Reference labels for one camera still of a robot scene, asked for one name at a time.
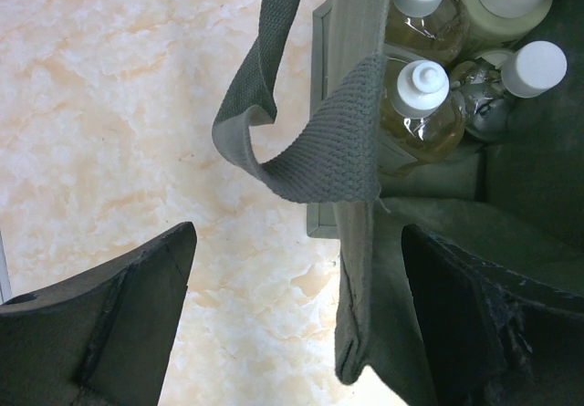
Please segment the green canvas bag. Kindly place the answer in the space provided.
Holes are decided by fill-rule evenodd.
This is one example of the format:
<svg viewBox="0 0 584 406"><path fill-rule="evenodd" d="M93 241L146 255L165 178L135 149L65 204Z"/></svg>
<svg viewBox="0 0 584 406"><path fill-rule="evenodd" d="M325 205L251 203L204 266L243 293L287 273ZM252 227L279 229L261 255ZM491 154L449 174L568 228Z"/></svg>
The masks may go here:
<svg viewBox="0 0 584 406"><path fill-rule="evenodd" d="M540 34L568 51L558 93L521 104L509 141L486 151L485 199L384 197L374 170L381 13L389 0L335 0L340 64L296 140L257 161L251 127L276 118L273 91L299 0L262 0L258 35L215 118L226 160L294 203L333 205L340 240L335 364L366 367L411 404L438 402L406 275L402 231L427 229L489 262L583 295L583 2L560 0Z"/></svg>

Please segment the clear bottle white cap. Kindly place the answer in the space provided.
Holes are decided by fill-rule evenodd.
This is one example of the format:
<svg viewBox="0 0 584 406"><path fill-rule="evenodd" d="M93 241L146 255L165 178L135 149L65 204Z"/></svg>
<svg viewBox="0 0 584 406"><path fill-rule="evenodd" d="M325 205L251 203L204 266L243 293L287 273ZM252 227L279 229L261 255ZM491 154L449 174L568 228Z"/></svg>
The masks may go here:
<svg viewBox="0 0 584 406"><path fill-rule="evenodd" d="M450 74L454 101L465 131L481 142L501 138L518 99L532 99L566 76L568 61L556 44L538 40L512 51L493 48L474 54Z"/></svg>

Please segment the amber liquid bottle white cap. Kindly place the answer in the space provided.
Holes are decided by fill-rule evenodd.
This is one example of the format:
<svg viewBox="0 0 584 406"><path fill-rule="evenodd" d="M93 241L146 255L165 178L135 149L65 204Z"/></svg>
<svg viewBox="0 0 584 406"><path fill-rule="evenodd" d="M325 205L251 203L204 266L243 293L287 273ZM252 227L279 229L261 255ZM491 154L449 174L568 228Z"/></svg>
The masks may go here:
<svg viewBox="0 0 584 406"><path fill-rule="evenodd" d="M384 42L446 67L469 29L462 0L391 0Z"/></svg>

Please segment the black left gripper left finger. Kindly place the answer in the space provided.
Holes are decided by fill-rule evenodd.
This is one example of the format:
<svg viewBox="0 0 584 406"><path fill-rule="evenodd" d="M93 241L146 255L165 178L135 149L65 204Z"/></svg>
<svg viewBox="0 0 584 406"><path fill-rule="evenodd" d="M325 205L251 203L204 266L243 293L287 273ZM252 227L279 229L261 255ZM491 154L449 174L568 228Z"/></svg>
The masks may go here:
<svg viewBox="0 0 584 406"><path fill-rule="evenodd" d="M1 306L4 405L156 405L193 266L183 222Z"/></svg>

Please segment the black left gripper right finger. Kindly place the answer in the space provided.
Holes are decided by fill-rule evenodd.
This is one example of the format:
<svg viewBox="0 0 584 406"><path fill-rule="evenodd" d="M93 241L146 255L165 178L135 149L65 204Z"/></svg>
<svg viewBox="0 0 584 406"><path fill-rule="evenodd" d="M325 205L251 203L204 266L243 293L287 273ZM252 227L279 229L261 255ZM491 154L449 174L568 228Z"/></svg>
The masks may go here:
<svg viewBox="0 0 584 406"><path fill-rule="evenodd" d="M401 239L439 404L582 404L580 291L489 262L417 225Z"/></svg>

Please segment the pale green white-capped bottle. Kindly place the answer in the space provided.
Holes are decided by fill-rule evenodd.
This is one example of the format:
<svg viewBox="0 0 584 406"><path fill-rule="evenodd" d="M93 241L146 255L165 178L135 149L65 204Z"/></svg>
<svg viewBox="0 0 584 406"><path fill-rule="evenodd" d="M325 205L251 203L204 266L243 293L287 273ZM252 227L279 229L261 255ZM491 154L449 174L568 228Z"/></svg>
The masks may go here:
<svg viewBox="0 0 584 406"><path fill-rule="evenodd" d="M553 0L462 0L469 29L461 54L489 48L510 48L538 26Z"/></svg>

